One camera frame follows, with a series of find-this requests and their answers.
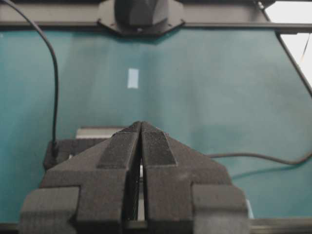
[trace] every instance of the teal surface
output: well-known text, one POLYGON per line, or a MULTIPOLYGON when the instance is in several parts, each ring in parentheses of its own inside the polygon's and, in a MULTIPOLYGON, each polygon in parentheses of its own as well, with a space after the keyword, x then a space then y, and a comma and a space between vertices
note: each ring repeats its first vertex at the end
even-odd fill
MULTIPOLYGON (((312 100, 273 31, 183 29, 157 40, 48 32, 59 62, 58 138, 147 120, 203 153, 295 159, 312 151, 312 100), (130 68, 139 70, 129 89, 130 68)), ((38 186, 53 67, 35 32, 0 32, 0 222, 38 186)), ((312 216, 312 161, 220 159, 255 217, 312 216)))

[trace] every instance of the wire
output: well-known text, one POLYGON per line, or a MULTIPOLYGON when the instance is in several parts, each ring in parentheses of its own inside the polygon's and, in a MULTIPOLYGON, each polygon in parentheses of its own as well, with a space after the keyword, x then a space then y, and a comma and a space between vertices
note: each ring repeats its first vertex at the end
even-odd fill
POLYGON ((256 158, 261 158, 261 159, 265 159, 265 160, 269 160, 269 161, 273 161, 273 162, 278 162, 278 163, 282 163, 282 164, 287 164, 287 165, 299 165, 302 164, 306 161, 308 161, 311 157, 312 157, 312 153, 308 154, 307 156, 304 156, 298 160, 294 160, 294 161, 289 161, 289 160, 283 160, 283 159, 279 159, 276 157, 271 157, 271 156, 267 156, 267 155, 261 155, 261 154, 254 154, 254 153, 228 153, 228 154, 213 154, 213 155, 207 155, 210 158, 221 158, 221 157, 256 157, 256 158))
POLYGON ((301 56, 301 62, 300 62, 300 63, 303 62, 303 58, 304 58, 304 56, 305 56, 305 54, 306 54, 307 47, 308 47, 308 44, 309 44, 310 36, 311 36, 311 33, 309 33, 309 36, 308 36, 308 39, 307 39, 307 43, 306 43, 306 45, 305 45, 305 47, 304 47, 304 50, 303 50, 303 53, 302 53, 302 56, 301 56))
POLYGON ((56 148, 56 124, 57 124, 57 116, 58 116, 58 103, 59 103, 59 72, 58 72, 58 62, 55 55, 55 52, 53 50, 53 47, 51 43, 49 42, 46 35, 43 33, 43 31, 38 27, 38 25, 33 22, 31 19, 29 19, 12 1, 10 0, 1 0, 8 4, 10 7, 12 7, 14 10, 16 10, 27 22, 29 22, 33 28, 39 33, 39 35, 42 37, 44 42, 46 43, 47 47, 49 48, 49 51, 52 56, 53 61, 53 67, 54 67, 54 109, 53 109, 53 124, 52 124, 52 150, 56 148))

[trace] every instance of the metal frame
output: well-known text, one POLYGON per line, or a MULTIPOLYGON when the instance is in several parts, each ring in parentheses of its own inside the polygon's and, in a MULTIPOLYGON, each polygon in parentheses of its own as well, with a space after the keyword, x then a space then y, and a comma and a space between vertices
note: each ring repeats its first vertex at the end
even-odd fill
MULTIPOLYGON (((43 29, 104 30, 98 24, 98 19, 100 18, 98 16, 100 0, 76 0, 75 2, 68 0, 48 0, 44 3, 39 0, 17 0, 17 2, 20 4, 21 9, 43 29)), ((185 12, 183 18, 185 24, 182 27, 271 29, 279 33, 312 33, 312 24, 274 23, 265 20, 263 6, 271 5, 274 3, 272 0, 262 0, 260 1, 261 4, 255 4, 253 0, 180 0, 180 2, 183 3, 185 12), (228 14, 227 19, 224 19, 222 14, 220 16, 219 14, 210 16, 210 7, 213 7, 213 12, 226 11, 230 13, 237 10, 235 6, 241 6, 239 14, 236 14, 236 16, 228 14)), ((24 30, 30 28, 30 25, 18 15, 11 13, 12 11, 9 7, 0 4, 0 30, 24 30)))
MULTIPOLYGON (((0 223, 0 234, 18 234, 18 223, 0 223)), ((128 221, 125 234, 148 234, 146 221, 128 221)), ((312 218, 250 219, 250 234, 310 234, 312 218)))

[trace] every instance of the gray metal bar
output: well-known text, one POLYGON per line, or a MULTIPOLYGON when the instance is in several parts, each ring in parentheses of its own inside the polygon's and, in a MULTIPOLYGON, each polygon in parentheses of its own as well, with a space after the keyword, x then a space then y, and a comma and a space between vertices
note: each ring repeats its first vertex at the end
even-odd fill
MULTIPOLYGON (((97 24, 98 4, 56 4, 56 3, 21 3, 19 7, 48 30, 87 30, 102 31, 97 24)), ((185 24, 192 28, 231 28, 231 29, 271 29, 279 33, 311 33, 312 24, 307 23, 273 23, 267 22, 260 9, 249 3, 184 4, 185 24)), ((6 5, 0 4, 0 30, 30 29, 18 14, 6 5)))
MULTIPOLYGON (((307 218, 261 218, 250 219, 250 234, 311 234, 312 217, 307 218)), ((148 234, 146 221, 128 221, 124 224, 126 234, 148 234)), ((0 234, 18 234, 17 223, 0 223, 0 234)))

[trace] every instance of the metal bracket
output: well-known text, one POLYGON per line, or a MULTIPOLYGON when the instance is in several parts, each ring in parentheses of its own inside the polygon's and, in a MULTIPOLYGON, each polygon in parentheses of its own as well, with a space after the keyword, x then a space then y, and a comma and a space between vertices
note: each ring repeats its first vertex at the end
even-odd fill
POLYGON ((183 4, 169 0, 168 18, 150 27, 129 27, 119 23, 115 18, 115 0, 107 0, 99 5, 98 23, 122 36, 161 36, 183 25, 183 4))

